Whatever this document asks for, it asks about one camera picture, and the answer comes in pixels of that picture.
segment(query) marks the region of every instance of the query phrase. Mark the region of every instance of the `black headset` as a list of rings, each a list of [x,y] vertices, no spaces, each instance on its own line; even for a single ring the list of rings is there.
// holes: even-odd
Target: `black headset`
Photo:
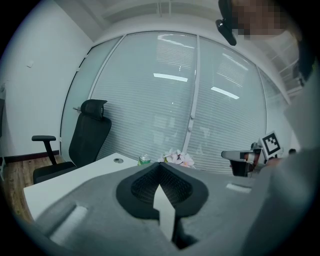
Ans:
[[[232,29],[236,29],[237,24],[233,22],[231,0],[219,0],[219,9],[222,14],[222,20],[215,21],[218,31],[232,46],[237,44],[236,38],[232,33]]]

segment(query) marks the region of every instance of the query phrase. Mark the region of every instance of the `baseboard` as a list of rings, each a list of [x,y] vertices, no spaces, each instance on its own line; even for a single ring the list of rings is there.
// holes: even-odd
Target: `baseboard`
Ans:
[[[52,151],[54,155],[59,155],[59,150]],[[20,162],[20,161],[26,161],[31,159],[37,159],[37,158],[46,158],[48,156],[47,152],[41,152],[41,153],[34,153],[34,154],[23,154],[23,155],[14,155],[14,156],[5,156],[4,160],[5,163],[13,163],[13,162]]]

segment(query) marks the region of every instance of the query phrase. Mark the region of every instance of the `office chair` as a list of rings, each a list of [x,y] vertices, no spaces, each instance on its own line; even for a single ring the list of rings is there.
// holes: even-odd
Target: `office chair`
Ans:
[[[88,99],[81,105],[72,140],[69,156],[73,162],[56,163],[50,141],[56,137],[46,135],[32,136],[34,142],[43,142],[52,165],[34,170],[33,184],[47,181],[69,173],[77,168],[96,161],[100,148],[106,140],[111,128],[111,120],[104,117],[106,100]]]

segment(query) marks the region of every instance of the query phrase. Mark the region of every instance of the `chair headrest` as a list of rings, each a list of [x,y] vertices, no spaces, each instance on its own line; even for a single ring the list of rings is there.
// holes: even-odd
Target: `chair headrest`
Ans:
[[[101,120],[104,116],[104,104],[106,100],[88,99],[81,105],[81,112],[93,119]]]

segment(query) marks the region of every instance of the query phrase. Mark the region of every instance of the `chair backrest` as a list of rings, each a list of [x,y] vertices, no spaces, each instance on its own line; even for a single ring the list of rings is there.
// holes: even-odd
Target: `chair backrest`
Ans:
[[[88,99],[81,105],[69,147],[69,156],[77,167],[93,163],[111,129],[111,120],[104,117],[106,100]]]

